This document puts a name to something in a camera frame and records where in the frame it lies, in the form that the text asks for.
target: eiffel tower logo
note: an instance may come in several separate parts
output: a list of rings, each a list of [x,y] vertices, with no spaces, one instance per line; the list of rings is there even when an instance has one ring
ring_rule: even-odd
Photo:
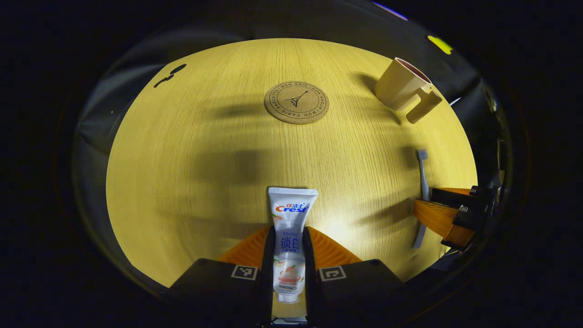
[[[301,95],[294,97],[294,98],[290,98],[290,99],[286,99],[291,101],[291,103],[293,104],[293,106],[295,106],[297,108],[297,102],[300,100],[300,98],[305,95],[306,93],[308,93],[309,90],[306,90],[304,93],[302,93]]]

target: mug handle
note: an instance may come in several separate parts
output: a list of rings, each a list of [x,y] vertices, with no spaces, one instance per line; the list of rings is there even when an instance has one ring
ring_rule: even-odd
[[[417,123],[423,116],[427,115],[433,108],[441,103],[443,98],[441,98],[434,90],[429,88],[425,91],[423,88],[417,89],[416,94],[411,97],[407,104],[411,103],[415,96],[419,96],[421,101],[407,113],[406,117],[411,124]]]

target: toothpaste tube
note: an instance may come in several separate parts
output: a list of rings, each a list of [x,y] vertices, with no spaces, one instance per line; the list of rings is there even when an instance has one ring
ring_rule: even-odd
[[[302,233],[318,190],[271,187],[268,194],[275,226],[273,290],[279,302],[296,303],[305,284]]]

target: wooden table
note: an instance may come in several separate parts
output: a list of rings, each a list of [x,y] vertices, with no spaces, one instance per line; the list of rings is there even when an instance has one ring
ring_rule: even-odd
[[[437,234],[411,248],[416,149],[429,153],[430,187],[469,188],[476,168],[446,101],[413,125],[374,96],[390,62],[343,44],[266,39],[168,64],[132,104],[108,165],[107,206],[129,261],[169,287],[196,259],[272,224],[267,188],[281,186],[317,189],[307,225],[402,280],[434,263],[447,250]],[[321,88],[328,114],[306,125],[271,116],[265,93],[285,81]]]

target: toothbrush head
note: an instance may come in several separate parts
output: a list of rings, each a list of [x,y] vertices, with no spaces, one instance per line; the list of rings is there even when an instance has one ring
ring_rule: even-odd
[[[429,157],[426,149],[418,149],[417,156],[419,157],[419,160],[427,160]]]

